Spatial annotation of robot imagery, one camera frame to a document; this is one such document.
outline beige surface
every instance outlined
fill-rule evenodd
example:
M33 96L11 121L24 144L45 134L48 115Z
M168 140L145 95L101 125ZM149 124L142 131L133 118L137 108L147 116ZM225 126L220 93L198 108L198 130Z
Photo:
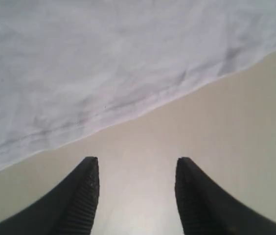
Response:
M276 221L276 53L143 117L0 172L0 220L89 155L100 164L94 235L182 234L174 199L179 156Z

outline floor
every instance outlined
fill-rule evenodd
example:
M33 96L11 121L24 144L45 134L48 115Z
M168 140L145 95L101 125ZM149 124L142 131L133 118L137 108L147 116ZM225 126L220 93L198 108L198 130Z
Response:
M237 199L276 222L276 53L132 121L0 172L0 221L97 156L94 235L181 235L178 157L191 157Z

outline white sheet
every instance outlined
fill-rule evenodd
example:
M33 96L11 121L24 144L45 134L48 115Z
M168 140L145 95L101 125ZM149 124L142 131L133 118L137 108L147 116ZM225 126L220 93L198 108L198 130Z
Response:
M0 0L0 169L276 50L276 0Z

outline beige floor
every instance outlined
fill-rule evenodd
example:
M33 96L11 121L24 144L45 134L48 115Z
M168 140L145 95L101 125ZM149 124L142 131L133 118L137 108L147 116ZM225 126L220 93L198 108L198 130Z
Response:
M147 115L0 172L0 220L34 202L84 156L99 158L94 235L178 235L179 156L276 221L276 53Z

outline white cloth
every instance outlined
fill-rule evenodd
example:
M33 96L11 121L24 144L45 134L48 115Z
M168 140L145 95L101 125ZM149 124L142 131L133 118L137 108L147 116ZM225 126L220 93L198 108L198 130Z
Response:
M0 0L0 169L276 50L276 0Z

